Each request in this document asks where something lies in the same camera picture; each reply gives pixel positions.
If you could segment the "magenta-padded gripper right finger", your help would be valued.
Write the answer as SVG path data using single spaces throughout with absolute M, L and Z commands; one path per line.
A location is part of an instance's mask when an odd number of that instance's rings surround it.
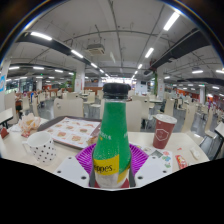
M 130 151 L 129 183 L 131 187 L 143 187 L 172 173 L 171 151 L 136 143 L 130 144 Z

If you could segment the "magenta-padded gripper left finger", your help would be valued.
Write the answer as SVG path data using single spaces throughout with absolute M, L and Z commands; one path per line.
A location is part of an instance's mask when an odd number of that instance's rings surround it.
M 82 149 L 76 156 L 68 156 L 54 174 L 84 188 L 95 187 L 92 154 L 95 145 Z

